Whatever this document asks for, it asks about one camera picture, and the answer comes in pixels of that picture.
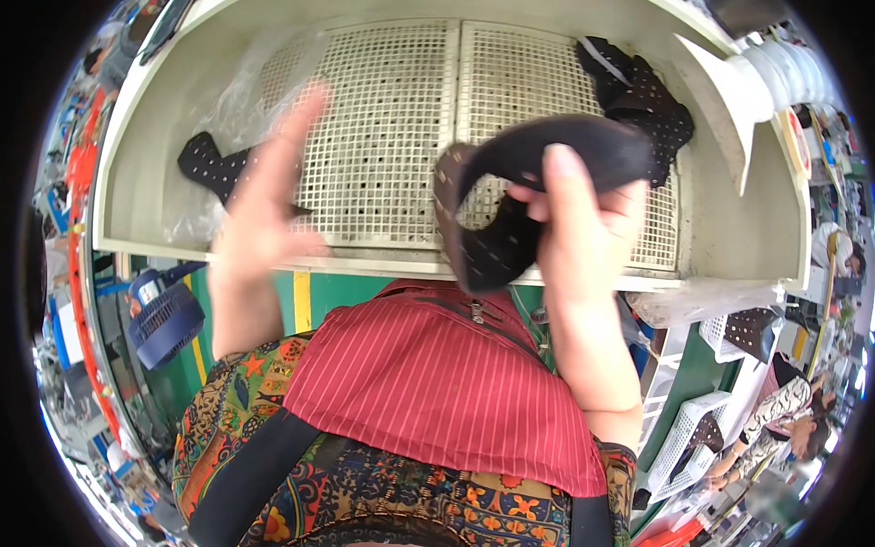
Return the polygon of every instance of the fingernail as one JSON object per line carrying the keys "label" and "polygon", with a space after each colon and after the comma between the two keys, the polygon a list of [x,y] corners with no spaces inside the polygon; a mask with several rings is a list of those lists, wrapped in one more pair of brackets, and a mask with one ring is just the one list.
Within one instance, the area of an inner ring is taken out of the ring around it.
{"label": "fingernail", "polygon": [[573,176],[580,173],[580,159],[573,148],[567,144],[551,144],[544,152],[547,166],[554,175]]}

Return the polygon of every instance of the patterned shirt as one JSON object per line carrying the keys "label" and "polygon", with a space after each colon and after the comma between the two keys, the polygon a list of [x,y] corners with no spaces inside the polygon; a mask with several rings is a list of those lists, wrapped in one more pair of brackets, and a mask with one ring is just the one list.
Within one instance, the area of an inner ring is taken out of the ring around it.
{"label": "patterned shirt", "polygon": [[[211,479],[280,407],[312,334],[219,361],[183,418],[173,491],[188,520]],[[595,439],[613,544],[629,545],[636,460]],[[566,545],[571,497],[538,480],[436,466],[324,433],[241,539],[242,547],[347,544]]]}

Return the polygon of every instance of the red striped apron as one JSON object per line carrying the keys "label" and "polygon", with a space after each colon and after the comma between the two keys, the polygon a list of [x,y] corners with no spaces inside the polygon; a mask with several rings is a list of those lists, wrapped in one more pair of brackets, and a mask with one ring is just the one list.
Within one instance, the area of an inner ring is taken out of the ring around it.
{"label": "red striped apron", "polygon": [[425,463],[605,494],[598,448],[568,385],[538,360],[503,291],[398,280],[331,311],[283,405],[321,431]]}

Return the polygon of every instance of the hair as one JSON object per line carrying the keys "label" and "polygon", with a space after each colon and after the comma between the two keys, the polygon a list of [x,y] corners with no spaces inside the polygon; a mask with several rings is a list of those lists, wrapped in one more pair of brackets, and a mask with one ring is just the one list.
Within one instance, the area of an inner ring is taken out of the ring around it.
{"label": "hair", "polygon": [[811,461],[823,452],[823,447],[826,446],[826,439],[830,438],[832,433],[826,417],[817,417],[814,423],[817,424],[817,429],[808,436],[808,450],[805,451],[805,458],[803,458],[805,461]]}
{"label": "hair", "polygon": [[85,70],[85,74],[91,74],[91,69],[97,64],[97,56],[100,55],[102,51],[103,48],[101,47],[93,49],[88,52],[85,59],[82,60],[82,68]]}
{"label": "hair", "polygon": [[860,261],[860,276],[863,276],[866,272],[866,258],[865,251],[863,251],[863,246],[859,243],[854,243],[854,254],[851,255],[857,258]]}
{"label": "hair", "polygon": [[143,535],[148,537],[154,543],[163,542],[167,539],[165,533],[159,529],[152,528],[152,525],[149,524],[149,521],[146,520],[146,515],[138,515],[136,517],[136,525],[140,527],[140,530],[143,531]]}
{"label": "hair", "polygon": [[826,417],[833,411],[833,409],[836,408],[836,399],[829,401],[829,404],[827,404],[825,408],[823,406],[822,399],[823,389],[818,389],[811,394],[811,411],[814,414],[815,420],[817,420],[819,417]]}

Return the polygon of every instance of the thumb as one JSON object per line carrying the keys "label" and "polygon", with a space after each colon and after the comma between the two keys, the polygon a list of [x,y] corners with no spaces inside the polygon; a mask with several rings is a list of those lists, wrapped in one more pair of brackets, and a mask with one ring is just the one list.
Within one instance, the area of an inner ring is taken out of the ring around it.
{"label": "thumb", "polygon": [[560,241],[590,233],[599,221],[590,173],[570,146],[551,144],[542,160],[554,236]]}

